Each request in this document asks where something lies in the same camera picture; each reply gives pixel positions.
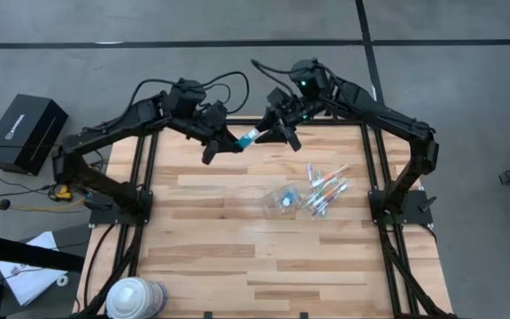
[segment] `wooden tabletop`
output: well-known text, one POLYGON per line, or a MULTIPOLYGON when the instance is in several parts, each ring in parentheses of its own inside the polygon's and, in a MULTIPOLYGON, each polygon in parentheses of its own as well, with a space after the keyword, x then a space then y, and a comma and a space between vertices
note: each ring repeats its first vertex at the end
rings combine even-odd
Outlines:
MULTIPOLYGON (((230 127, 236 136, 249 129, 230 127)), ((210 166, 202 164, 198 142, 171 130, 160 134, 151 187, 155 202, 137 275, 168 289, 162 317, 201 317, 204 311, 218 318, 298 317, 300 312, 392 317, 378 230, 367 202, 370 184, 359 127, 301 126, 297 134, 303 145, 298 152, 284 144, 253 145, 241 154, 217 154, 210 166), (287 183, 307 181, 307 163, 322 172, 348 164, 343 176, 351 188, 330 204, 326 219, 313 220, 304 212, 265 217, 261 199, 287 183)), ((408 160, 408 143, 391 135, 384 140, 395 176, 408 160)), ((113 146, 109 176, 129 179, 135 143, 128 138, 113 146)), ((143 155, 141 178, 146 151, 143 155)), ((82 278, 105 229, 92 232, 82 278)), ((111 273, 118 232, 116 227, 98 252, 90 298, 111 273)), ((404 233, 413 274, 436 304, 451 312, 434 238, 413 225, 404 233)), ((400 276, 398 281, 406 311, 400 276)))

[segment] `black box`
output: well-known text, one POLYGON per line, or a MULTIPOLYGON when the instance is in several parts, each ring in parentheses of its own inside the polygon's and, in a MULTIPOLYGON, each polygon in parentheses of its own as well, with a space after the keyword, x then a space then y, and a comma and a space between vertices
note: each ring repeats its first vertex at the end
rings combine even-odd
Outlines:
POLYGON ((0 168, 38 175, 66 119, 53 100, 18 94, 0 120, 0 168))

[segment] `paper sheet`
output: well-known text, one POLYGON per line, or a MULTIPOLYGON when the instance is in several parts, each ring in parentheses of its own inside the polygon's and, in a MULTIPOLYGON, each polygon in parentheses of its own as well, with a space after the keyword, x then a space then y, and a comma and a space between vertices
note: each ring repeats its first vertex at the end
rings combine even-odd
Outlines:
MULTIPOLYGON (((43 232, 27 244, 58 250, 51 231, 43 232)), ((64 270, 41 269, 8 261, 0 261, 0 271, 4 278, 9 277, 5 280, 21 306, 28 305, 67 273, 64 270)))

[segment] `white container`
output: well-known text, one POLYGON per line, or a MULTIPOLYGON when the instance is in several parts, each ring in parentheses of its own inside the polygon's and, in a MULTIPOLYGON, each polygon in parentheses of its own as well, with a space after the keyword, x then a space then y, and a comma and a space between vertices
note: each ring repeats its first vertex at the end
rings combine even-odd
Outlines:
POLYGON ((111 319, 145 319, 163 311, 168 295, 161 283, 129 277, 107 292, 105 306, 111 319))

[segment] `gray concrete floor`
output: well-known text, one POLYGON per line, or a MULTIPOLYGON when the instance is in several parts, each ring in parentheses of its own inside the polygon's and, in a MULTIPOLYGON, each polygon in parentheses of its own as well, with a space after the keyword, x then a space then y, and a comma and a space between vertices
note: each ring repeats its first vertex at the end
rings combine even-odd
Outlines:
MULTIPOLYGON (((510 2, 367 0, 374 39, 510 38, 510 2)), ((252 38, 360 38, 352 0, 0 0, 0 42, 160 41, 252 38)), ((510 46, 375 48, 389 106, 437 129, 438 169, 423 178, 431 195, 438 250, 454 311, 510 318, 510 46)), ((71 116, 64 133, 119 114, 143 78, 206 80, 242 70, 252 93, 243 115, 264 112, 273 84, 249 63, 288 68, 318 57, 339 75, 370 87, 362 47, 125 50, 0 50, 0 117, 17 93, 53 98, 71 116)), ((243 98, 229 81, 231 105, 243 98)), ((158 91, 151 85, 145 97, 158 91)), ((213 98, 225 92, 214 92, 213 98)), ((4 174, 28 186, 51 183, 4 174)), ((0 191, 14 188, 0 183, 0 191)), ((44 196, 12 198, 50 205, 44 196)), ((0 237, 21 239, 87 222, 82 214, 0 211, 0 237)), ((65 315, 72 301, 14 318, 65 315)))

